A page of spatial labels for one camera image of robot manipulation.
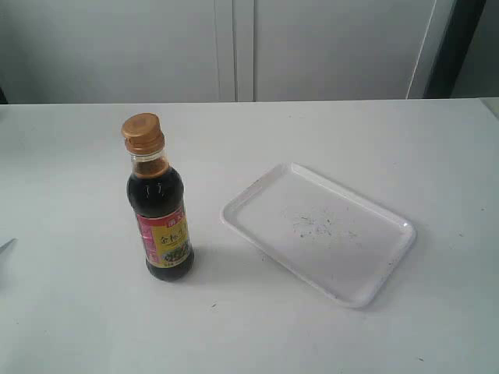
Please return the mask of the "white rectangular plastic tray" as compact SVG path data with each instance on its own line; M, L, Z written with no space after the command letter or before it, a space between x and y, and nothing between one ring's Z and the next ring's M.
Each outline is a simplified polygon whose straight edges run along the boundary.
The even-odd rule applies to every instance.
M404 217L296 163L259 177L222 209L221 220L351 309L375 299L416 239Z

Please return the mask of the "dark soy sauce bottle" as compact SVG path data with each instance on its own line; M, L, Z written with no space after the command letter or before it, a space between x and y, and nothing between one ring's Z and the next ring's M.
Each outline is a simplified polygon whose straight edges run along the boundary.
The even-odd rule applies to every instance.
M185 276L194 261L184 185L165 152L159 117L141 113L122 125L132 171L126 192L136 217L149 272L161 281Z

